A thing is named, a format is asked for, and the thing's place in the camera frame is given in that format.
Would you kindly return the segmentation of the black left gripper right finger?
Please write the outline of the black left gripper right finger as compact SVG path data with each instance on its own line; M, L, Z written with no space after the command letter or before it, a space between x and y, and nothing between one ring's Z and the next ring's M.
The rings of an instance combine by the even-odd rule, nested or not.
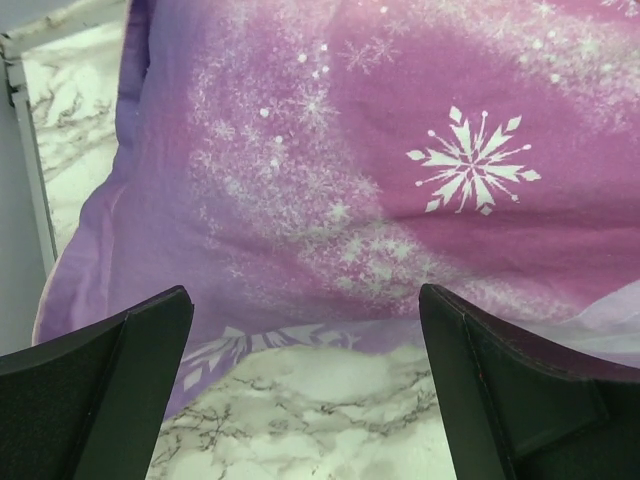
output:
M638 478L638 355L581 353L437 285L419 309L457 478Z

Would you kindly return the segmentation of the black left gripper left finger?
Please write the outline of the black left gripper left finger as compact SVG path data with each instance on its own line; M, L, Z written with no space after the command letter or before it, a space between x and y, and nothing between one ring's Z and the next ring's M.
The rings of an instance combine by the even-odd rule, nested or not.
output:
M2 357L2 479L144 478L192 318L176 286Z

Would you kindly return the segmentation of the pink snowflake pillowcase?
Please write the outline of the pink snowflake pillowcase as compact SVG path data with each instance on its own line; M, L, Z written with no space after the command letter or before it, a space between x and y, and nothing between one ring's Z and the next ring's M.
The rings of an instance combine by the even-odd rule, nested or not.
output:
M172 286L178 411L248 354L420 344L438 284L639 362L635 1L134 1L50 341Z

